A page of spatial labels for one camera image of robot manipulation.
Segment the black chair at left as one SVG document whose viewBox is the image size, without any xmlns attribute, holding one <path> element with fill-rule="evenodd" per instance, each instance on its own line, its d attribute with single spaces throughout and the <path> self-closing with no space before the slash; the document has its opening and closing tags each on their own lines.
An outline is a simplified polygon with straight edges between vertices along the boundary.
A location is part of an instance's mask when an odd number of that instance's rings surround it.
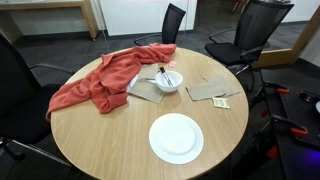
<svg viewBox="0 0 320 180">
<path fill-rule="evenodd" d="M 51 64 L 40 63 L 35 66 L 73 74 L 73 71 Z M 25 154 L 14 153 L 8 147 L 9 142 L 71 167 L 71 163 L 35 146 L 51 133 L 46 112 L 51 97 L 61 87 L 60 84 L 41 85 L 31 71 L 35 66 L 29 66 L 16 48 L 0 36 L 1 147 L 14 160 L 22 160 Z"/>
</svg>

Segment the pink sachet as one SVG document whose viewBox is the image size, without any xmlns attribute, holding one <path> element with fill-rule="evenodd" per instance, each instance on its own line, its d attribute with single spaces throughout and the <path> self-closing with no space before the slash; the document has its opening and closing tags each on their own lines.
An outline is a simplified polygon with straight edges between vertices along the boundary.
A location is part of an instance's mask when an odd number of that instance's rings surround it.
<svg viewBox="0 0 320 180">
<path fill-rule="evenodd" d="M 168 67 L 171 67 L 171 68 L 174 68 L 176 66 L 176 61 L 171 61 L 169 64 L 168 64 Z"/>
</svg>

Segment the orange-handled black clamp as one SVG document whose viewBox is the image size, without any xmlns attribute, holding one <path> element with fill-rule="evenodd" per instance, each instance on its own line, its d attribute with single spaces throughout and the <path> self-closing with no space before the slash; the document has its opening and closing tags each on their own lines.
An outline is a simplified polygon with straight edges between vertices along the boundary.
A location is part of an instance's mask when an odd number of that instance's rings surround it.
<svg viewBox="0 0 320 180">
<path fill-rule="evenodd" d="M 249 109 L 252 109 L 257 103 L 265 101 L 269 94 L 288 94 L 289 92 L 290 90 L 282 84 L 270 81 L 263 82 L 258 92 L 249 101 Z"/>
</svg>

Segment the black and silver marker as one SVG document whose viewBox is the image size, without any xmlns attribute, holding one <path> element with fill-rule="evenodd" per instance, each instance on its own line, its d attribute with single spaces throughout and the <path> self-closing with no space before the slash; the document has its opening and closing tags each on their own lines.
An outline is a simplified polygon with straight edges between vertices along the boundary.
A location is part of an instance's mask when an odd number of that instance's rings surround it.
<svg viewBox="0 0 320 180">
<path fill-rule="evenodd" d="M 162 75 L 164 76 L 165 80 L 167 81 L 168 85 L 169 85 L 170 87 L 172 87 L 173 84 L 172 84 L 172 82 L 171 82 L 168 74 L 166 73 L 164 67 L 160 67 L 159 69 L 160 69 L 160 72 L 162 73 Z"/>
</svg>

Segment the yellow-green sachet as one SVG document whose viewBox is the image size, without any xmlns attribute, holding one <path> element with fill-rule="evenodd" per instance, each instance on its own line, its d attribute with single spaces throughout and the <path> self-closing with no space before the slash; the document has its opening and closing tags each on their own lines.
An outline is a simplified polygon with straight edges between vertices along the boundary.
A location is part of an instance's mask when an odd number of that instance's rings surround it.
<svg viewBox="0 0 320 180">
<path fill-rule="evenodd" d="M 224 109 L 230 108 L 228 100 L 226 98 L 214 98 L 213 104 L 217 108 L 224 108 Z"/>
</svg>

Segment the orange-red cloth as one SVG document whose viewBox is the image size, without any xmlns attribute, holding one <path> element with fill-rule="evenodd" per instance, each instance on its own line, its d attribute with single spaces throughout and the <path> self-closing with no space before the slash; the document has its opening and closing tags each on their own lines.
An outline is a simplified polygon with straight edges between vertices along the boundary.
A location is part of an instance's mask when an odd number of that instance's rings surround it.
<svg viewBox="0 0 320 180">
<path fill-rule="evenodd" d="M 153 43 L 114 54 L 102 54 L 102 62 L 84 78 L 63 85 L 50 99 L 46 120 L 54 111 L 91 99 L 100 113 L 127 103 L 127 86 L 144 64 L 168 63 L 175 44 Z"/>
</svg>

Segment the black mesh office chair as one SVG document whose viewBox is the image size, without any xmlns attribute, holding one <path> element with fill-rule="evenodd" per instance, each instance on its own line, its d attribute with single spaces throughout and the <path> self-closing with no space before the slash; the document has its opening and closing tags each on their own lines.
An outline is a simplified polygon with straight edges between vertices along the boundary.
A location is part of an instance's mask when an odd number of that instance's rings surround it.
<svg viewBox="0 0 320 180">
<path fill-rule="evenodd" d="M 184 10 L 170 3 L 164 16 L 161 33 L 137 38 L 134 40 L 134 44 L 141 46 L 142 40 L 154 37 L 160 37 L 162 44 L 175 44 L 181 22 L 185 14 L 186 12 Z"/>
</svg>

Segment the white plate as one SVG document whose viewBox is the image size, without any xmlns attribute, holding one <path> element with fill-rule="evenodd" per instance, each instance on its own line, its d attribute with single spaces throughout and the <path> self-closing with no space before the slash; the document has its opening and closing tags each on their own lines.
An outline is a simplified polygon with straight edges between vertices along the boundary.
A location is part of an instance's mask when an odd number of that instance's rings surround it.
<svg viewBox="0 0 320 180">
<path fill-rule="evenodd" d="M 151 125 L 149 144 L 161 160 L 182 165 L 192 162 L 201 154 L 204 135 L 192 118 L 169 113 L 160 116 Z"/>
</svg>

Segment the brown paper napkin near bowl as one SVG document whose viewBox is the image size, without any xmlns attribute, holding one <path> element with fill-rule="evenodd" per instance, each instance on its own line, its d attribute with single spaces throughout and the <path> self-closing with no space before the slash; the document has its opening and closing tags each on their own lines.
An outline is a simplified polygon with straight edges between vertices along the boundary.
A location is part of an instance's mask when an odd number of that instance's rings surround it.
<svg viewBox="0 0 320 180">
<path fill-rule="evenodd" d="M 164 92 L 155 83 L 157 73 L 157 64 L 143 65 L 127 86 L 127 92 L 151 102 L 160 103 Z"/>
</svg>

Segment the light wooden side table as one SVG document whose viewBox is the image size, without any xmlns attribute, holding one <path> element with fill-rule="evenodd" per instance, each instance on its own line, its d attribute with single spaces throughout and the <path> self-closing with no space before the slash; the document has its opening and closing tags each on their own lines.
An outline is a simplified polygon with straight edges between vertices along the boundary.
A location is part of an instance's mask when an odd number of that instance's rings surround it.
<svg viewBox="0 0 320 180">
<path fill-rule="evenodd" d="M 0 14 L 1 34 L 11 42 L 81 31 L 95 40 L 99 32 L 92 0 L 0 0 Z"/>
</svg>

